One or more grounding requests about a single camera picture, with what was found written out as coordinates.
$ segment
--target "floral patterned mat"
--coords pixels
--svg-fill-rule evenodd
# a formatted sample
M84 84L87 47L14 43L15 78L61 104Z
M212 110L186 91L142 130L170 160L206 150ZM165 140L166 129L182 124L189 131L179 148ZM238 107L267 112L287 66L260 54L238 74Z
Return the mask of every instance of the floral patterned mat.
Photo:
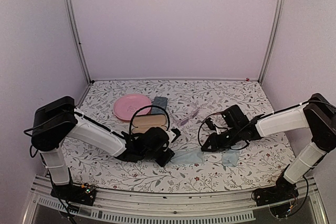
M174 151L199 148L198 127L201 120L213 112L233 104L238 104L249 119L272 111L257 82L173 80L98 81L91 87L80 109L116 132L127 131L128 124L113 115L113 104L130 93L141 93L152 100L156 96L167 97L174 127L198 109L195 117L178 127L182 136L171 146ZM215 120L225 126L223 119L217 117ZM202 132L202 141L207 134L209 132ZM244 143L238 144L237 148L242 146ZM240 151L236 167L223 166L221 153L204 153L204 164L168 163L164 168L154 161L122 162L72 138L65 140L62 150L77 183L156 193L229 191L273 185L281 170L294 159L283 133L252 141L249 147Z

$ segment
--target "white wall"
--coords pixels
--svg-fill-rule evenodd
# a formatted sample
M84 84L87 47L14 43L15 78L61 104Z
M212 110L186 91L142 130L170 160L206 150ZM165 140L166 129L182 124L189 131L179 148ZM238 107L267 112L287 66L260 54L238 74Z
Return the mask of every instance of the white wall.
M276 0L73 0L93 79L257 79Z
M0 223L17 224L42 171L22 131L39 106L79 98L85 83L64 0L0 0L0 31Z
M336 104L336 0L285 0L272 59L263 85L275 109L315 92ZM309 130L288 134L296 154L310 142ZM314 171L330 223L336 223L336 151Z

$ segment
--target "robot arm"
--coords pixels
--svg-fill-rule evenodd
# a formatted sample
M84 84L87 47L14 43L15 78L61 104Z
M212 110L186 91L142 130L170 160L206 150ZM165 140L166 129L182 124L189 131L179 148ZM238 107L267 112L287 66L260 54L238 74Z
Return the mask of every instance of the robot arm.
M281 173L276 185L254 191L258 206L287 200L293 195L297 197L296 182L336 148L336 112L334 106L320 94L313 94L304 104L271 115L256 116L251 121L237 105L223 111L222 116L231 129L212 133L202 146L203 151L222 150L241 140L258 140L300 128L309 128L312 133L311 143Z
M92 205L95 199L94 187L87 184L72 184L71 174L66 166L61 146L65 137L73 137L96 146L111 156L128 162L137 162L145 157L153 158L160 166L174 156L169 144L181 134L178 129L163 130L152 127L135 139L129 134L122 135L85 116L75 107L73 98L63 97L35 113L32 146L36 148L50 172L53 185L52 196Z

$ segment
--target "gray cloth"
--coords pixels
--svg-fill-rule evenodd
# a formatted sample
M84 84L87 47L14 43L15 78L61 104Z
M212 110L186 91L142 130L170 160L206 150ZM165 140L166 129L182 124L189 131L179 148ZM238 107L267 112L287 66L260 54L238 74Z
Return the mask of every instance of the gray cloth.
M239 159L240 151L227 150L222 154L222 165L228 167L236 167Z
M202 164L204 156L201 149L174 151L175 155L170 162L174 165Z

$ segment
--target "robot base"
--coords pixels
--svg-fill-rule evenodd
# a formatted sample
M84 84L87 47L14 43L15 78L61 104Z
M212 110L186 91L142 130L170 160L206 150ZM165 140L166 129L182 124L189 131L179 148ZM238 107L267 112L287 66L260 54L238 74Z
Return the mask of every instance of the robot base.
M290 190L281 190L278 186L258 188L252 193L257 206L264 206L298 197L298 190L293 187Z
M72 183L70 171L69 175L70 182L67 185L57 186L53 184L53 181L51 181L53 189L51 190L50 195L65 201L83 204L86 206L93 206L96 199L96 187L88 184L84 184L83 186L74 185Z

